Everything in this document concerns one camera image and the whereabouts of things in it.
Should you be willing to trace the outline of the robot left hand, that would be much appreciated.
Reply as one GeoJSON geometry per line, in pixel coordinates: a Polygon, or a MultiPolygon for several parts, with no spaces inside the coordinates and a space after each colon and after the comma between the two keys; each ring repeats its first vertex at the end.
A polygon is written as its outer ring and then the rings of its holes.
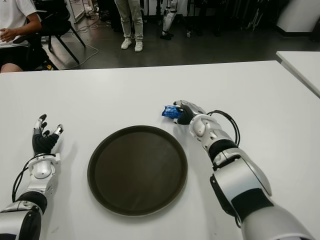
{"type": "Polygon", "coordinates": [[[42,114],[35,122],[32,134],[32,149],[34,155],[50,155],[64,132],[62,124],[58,124],[54,131],[46,129],[47,114],[42,114]]]}

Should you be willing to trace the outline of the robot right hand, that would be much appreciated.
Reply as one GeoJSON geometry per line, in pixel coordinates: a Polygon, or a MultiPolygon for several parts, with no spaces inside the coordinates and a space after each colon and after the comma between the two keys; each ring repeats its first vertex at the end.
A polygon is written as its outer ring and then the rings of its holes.
{"type": "Polygon", "coordinates": [[[180,112],[180,116],[174,119],[174,122],[179,125],[189,125],[193,117],[206,113],[201,107],[186,100],[174,101],[173,105],[180,112]]]}

